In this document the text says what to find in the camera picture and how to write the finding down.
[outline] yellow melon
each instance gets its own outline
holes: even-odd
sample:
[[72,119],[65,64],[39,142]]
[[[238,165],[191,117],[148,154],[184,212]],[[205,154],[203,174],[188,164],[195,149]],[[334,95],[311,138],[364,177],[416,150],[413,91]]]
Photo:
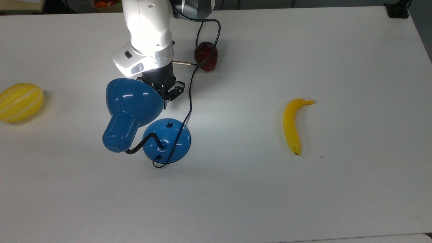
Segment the yellow melon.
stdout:
[[32,83],[19,83],[0,93],[0,122],[17,122],[35,114],[44,92]]

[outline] red fruit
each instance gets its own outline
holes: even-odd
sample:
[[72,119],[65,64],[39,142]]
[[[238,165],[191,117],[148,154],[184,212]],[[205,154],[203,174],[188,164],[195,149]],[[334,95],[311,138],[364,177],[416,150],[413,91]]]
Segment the red fruit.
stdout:
[[104,7],[106,7],[106,4],[105,4],[104,1],[99,1],[99,2],[96,3],[95,7],[97,7],[97,8],[104,8]]
[[[202,63],[207,59],[207,57],[210,55],[210,52],[213,49],[213,43],[211,42],[201,42],[194,51],[194,57],[195,61],[199,64]],[[219,53],[217,51],[217,48],[215,48],[215,51],[213,52],[213,55],[210,57],[208,62],[204,65],[202,65],[200,68],[204,72],[210,72],[213,71],[216,67],[217,57]]]
[[107,7],[113,6],[116,3],[117,3],[117,1],[109,1],[109,2],[107,2]]

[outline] banana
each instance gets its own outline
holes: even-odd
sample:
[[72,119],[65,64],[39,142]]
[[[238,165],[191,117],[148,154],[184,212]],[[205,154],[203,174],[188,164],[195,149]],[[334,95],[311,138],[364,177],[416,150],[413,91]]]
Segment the banana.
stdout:
[[295,127],[295,114],[301,107],[313,104],[315,104],[313,100],[293,99],[283,112],[283,130],[285,132],[286,142],[291,151],[296,155],[300,155],[302,146],[300,144],[297,128]]

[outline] plastic fruit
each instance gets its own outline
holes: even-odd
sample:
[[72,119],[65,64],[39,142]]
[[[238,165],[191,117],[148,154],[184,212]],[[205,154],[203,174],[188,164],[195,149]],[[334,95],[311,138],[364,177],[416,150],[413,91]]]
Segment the plastic fruit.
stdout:
[[117,3],[116,1],[109,1],[109,2],[107,2],[106,6],[111,7],[111,6],[114,6],[116,3]]
[[35,114],[44,101],[37,85],[19,83],[0,93],[0,121],[17,122]]
[[106,5],[106,3],[104,1],[99,1],[99,2],[96,3],[96,7],[97,8],[104,8],[106,6],[107,5]]
[[293,99],[285,108],[283,112],[283,130],[285,132],[285,139],[289,148],[296,155],[300,155],[302,146],[300,144],[299,134],[295,126],[295,115],[297,110],[306,105],[313,105],[313,100]]
[[[210,55],[212,49],[213,49],[213,43],[211,42],[201,42],[194,51],[194,57],[195,61],[199,64],[202,63],[207,59],[207,57]],[[210,72],[213,71],[216,67],[217,57],[219,56],[219,53],[217,51],[217,48],[215,48],[215,51],[213,52],[213,55],[210,57],[208,62],[204,65],[202,65],[200,68],[204,70],[204,72]]]

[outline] table surface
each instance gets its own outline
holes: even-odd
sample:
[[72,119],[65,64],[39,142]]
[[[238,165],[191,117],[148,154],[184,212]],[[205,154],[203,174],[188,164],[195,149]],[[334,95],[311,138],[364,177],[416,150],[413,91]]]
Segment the table surface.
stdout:
[[18,0],[0,0],[0,13],[41,13],[45,0],[39,3],[22,2]]
[[[193,84],[192,145],[155,169],[112,153],[121,13],[0,16],[0,90],[31,82],[35,117],[0,124],[4,242],[286,242],[432,231],[432,65],[411,18],[384,7],[218,11],[219,60]],[[199,24],[171,21],[192,61]],[[212,41],[206,24],[200,41]],[[192,68],[175,66],[189,83]],[[282,112],[294,98],[303,154]],[[160,118],[182,120],[188,98]],[[140,128],[134,144],[145,127]]]

